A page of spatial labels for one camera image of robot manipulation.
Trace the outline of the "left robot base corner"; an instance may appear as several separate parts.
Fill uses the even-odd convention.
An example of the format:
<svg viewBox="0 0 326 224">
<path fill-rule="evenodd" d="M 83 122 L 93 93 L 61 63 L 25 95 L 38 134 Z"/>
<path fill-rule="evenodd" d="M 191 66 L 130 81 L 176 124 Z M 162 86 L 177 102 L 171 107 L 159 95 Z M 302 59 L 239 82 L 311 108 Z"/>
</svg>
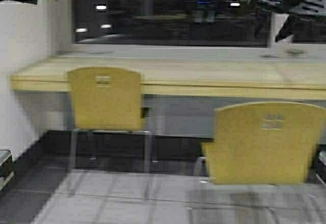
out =
<svg viewBox="0 0 326 224">
<path fill-rule="evenodd" d="M 1 190 L 14 177 L 13 159 L 10 150 L 1 150 Z"/>
</svg>

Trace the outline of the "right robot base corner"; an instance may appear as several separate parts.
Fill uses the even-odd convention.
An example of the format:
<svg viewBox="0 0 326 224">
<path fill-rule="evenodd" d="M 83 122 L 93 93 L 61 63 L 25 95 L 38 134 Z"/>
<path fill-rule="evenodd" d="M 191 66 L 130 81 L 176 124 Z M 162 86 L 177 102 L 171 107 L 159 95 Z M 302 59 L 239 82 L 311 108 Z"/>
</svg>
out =
<svg viewBox="0 0 326 224">
<path fill-rule="evenodd" d="M 316 174 L 325 183 L 325 151 L 320 151 L 317 160 Z"/>
</svg>

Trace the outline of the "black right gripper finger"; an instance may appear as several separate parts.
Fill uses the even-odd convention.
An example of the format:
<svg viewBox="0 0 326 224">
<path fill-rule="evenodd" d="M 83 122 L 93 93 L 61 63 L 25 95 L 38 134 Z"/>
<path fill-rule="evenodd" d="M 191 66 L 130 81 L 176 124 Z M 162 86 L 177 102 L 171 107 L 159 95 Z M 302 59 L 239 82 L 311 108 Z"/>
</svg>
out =
<svg viewBox="0 0 326 224">
<path fill-rule="evenodd" d="M 292 35 L 298 35 L 305 29 L 306 20 L 296 15 L 289 15 L 275 37 L 275 42 L 284 40 Z"/>
<path fill-rule="evenodd" d="M 254 37 L 258 38 L 264 36 L 265 39 L 270 37 L 270 19 L 271 10 L 266 8 L 255 9 L 255 27 L 254 27 Z"/>
</svg>

